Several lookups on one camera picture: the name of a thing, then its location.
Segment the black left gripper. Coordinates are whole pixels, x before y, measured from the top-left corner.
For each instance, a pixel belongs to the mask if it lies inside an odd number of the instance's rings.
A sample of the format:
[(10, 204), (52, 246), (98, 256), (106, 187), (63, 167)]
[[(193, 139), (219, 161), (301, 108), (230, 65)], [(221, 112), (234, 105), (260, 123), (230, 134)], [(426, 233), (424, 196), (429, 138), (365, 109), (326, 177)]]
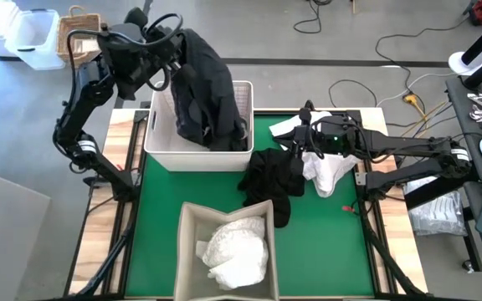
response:
[(163, 73), (163, 82), (156, 89), (190, 86), (196, 71), (187, 61), (187, 35), (181, 29), (158, 28), (156, 37), (162, 39), (156, 46), (156, 68)]

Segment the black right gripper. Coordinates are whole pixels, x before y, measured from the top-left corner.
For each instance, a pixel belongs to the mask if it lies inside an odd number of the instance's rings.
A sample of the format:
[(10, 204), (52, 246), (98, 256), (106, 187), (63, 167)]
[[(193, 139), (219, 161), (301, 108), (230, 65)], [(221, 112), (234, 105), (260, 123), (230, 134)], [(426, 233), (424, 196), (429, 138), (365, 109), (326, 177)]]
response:
[(301, 124), (294, 128), (294, 134), (286, 133), (273, 137), (273, 140), (277, 142), (278, 146), (284, 151), (291, 151), (292, 159), (290, 162), (290, 171), (293, 176), (301, 176), (303, 174), (303, 152), (315, 152), (320, 159), (323, 158), (323, 152), (315, 146), (313, 139), (314, 134), (311, 125), (311, 109), (301, 108), (299, 118)]

